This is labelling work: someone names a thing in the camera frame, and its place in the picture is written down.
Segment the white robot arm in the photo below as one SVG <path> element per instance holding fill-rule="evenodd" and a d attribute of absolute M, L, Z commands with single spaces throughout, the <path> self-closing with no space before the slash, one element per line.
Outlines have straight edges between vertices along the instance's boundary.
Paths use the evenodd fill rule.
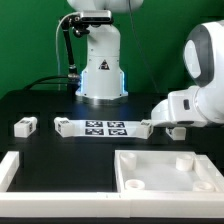
<path fill-rule="evenodd" d="M 69 24 L 87 37 L 87 65 L 76 95 L 94 103 L 127 96 L 119 67 L 120 33 L 111 24 L 114 12 L 139 8 L 144 0 L 67 0 L 78 14 Z M 189 34 L 183 53 L 195 84 L 173 91 L 157 104 L 151 120 L 158 126 L 224 124 L 224 20 L 203 23 Z"/>

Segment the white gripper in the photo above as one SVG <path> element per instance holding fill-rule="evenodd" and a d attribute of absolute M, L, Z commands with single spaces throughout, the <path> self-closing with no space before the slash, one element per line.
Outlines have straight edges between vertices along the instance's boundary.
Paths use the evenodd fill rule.
<path fill-rule="evenodd" d="M 205 117 L 197 109 L 195 99 L 199 88 L 191 86 L 185 90 L 170 92 L 151 112 L 154 126 L 204 127 Z"/>

